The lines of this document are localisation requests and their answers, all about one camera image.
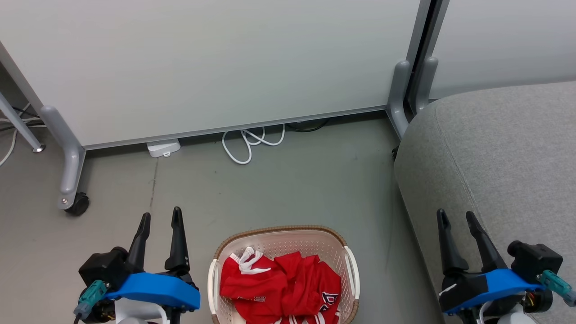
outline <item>blue bracket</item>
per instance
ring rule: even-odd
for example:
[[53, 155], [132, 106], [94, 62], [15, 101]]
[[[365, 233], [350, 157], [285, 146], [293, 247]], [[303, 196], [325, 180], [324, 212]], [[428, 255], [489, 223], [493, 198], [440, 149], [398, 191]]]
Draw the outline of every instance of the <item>blue bracket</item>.
[[485, 277], [488, 291], [481, 293], [455, 308], [445, 311], [446, 314], [456, 314], [461, 308], [470, 308], [491, 302], [500, 298], [515, 295], [522, 291], [545, 290], [546, 287], [538, 284], [529, 284], [510, 269], [496, 269], [478, 277]]
[[200, 292], [197, 289], [179, 278], [148, 272], [131, 274], [118, 291], [104, 295], [106, 299], [119, 297], [186, 311], [200, 308]]

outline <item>floor crack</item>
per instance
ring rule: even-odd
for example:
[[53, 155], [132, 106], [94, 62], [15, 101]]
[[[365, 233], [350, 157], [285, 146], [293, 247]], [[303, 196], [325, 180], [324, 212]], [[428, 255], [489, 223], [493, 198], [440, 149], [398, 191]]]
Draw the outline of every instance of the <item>floor crack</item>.
[[160, 162], [160, 159], [156, 159], [156, 167], [154, 169], [154, 179], [152, 180], [152, 197], [150, 197], [150, 210], [149, 212], [152, 212], [152, 202], [154, 201], [154, 190], [156, 189], [156, 175], [158, 174], [158, 163]]

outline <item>robotic arm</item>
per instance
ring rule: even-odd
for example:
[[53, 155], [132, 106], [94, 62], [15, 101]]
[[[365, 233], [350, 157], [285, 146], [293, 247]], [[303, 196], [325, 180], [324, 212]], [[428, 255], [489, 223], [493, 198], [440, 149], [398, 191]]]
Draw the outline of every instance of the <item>robotic arm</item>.
[[557, 276], [563, 258], [547, 246], [512, 242], [508, 253], [515, 260], [509, 269], [474, 213], [467, 212], [483, 265], [481, 272], [468, 272], [446, 212], [439, 209], [436, 217], [444, 274], [439, 302], [445, 314], [457, 315], [464, 324], [484, 324], [484, 316], [496, 317], [498, 324], [530, 324], [534, 321], [525, 313], [550, 309], [552, 291], [576, 306], [576, 293]]
[[190, 259], [182, 210], [172, 213], [172, 245], [165, 272], [144, 271], [146, 239], [150, 234], [149, 213], [145, 213], [130, 251], [115, 247], [108, 253], [93, 254], [79, 269], [88, 286], [74, 309], [77, 323], [142, 324], [161, 318], [163, 324], [178, 324], [180, 314], [200, 308], [200, 293], [190, 276]]

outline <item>black cable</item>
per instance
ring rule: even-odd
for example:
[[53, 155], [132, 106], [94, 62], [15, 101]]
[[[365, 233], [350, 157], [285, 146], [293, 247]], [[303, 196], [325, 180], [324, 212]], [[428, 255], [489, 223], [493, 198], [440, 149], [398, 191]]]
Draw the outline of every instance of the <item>black cable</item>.
[[[44, 122], [42, 120], [33, 120], [33, 121], [26, 124], [26, 126], [28, 126], [28, 127], [29, 126], [40, 126], [40, 125], [44, 125]], [[0, 128], [0, 131], [9, 130], [9, 129], [13, 129], [13, 128], [15, 128], [14, 125], [8, 126], [8, 127], [3, 127], [3, 128]]]
[[314, 127], [314, 128], [311, 128], [311, 129], [301, 129], [301, 128], [297, 128], [297, 127], [291, 126], [290, 124], [286, 124], [286, 127], [292, 129], [293, 131], [297, 131], [297, 132], [299, 132], [299, 133], [308, 133], [308, 132], [311, 132], [311, 131], [319, 130], [320, 128], [326, 126], [326, 124], [327, 124], [329, 121], [330, 121], [330, 118], [326, 118], [326, 120], [325, 120], [322, 124], [320, 124], [318, 127]]
[[20, 109], [20, 108], [14, 107], [14, 106], [12, 106], [12, 109], [17, 110], [17, 111], [19, 111], [19, 112], [22, 112], [23, 114], [30, 115], [30, 116], [32, 116], [32, 117], [40, 118], [40, 116], [38, 116], [38, 115], [35, 115], [35, 114], [31, 113], [31, 112], [25, 111], [25, 110], [23, 110], [23, 109]]

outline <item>gray metal leg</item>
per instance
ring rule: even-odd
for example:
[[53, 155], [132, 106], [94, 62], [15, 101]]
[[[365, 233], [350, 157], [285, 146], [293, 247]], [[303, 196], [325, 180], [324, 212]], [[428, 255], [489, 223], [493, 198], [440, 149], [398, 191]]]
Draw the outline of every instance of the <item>gray metal leg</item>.
[[22, 134], [24, 139], [32, 147], [34, 153], [42, 152], [45, 148], [44, 144], [41, 144], [26, 124], [20, 119], [20, 116], [12, 109], [12, 106], [8, 103], [6, 98], [0, 93], [0, 110], [6, 115], [6, 117], [14, 124], [14, 127]]
[[40, 113], [48, 130], [64, 151], [64, 172], [60, 184], [58, 208], [68, 209], [74, 203], [86, 151], [56, 108], [44, 106]]
[[386, 113], [400, 139], [402, 139], [408, 127], [408, 120], [404, 114], [404, 96], [406, 95], [410, 72], [410, 62], [401, 61], [396, 64], [392, 85], [390, 86], [390, 94], [388, 95], [388, 106], [386, 107]]
[[414, 113], [416, 114], [420, 113], [420, 111], [428, 105], [430, 100], [430, 89], [432, 88], [432, 82], [434, 81], [436, 67], [438, 67], [437, 58], [429, 57], [424, 60], [420, 82], [416, 89], [416, 99], [414, 103]]

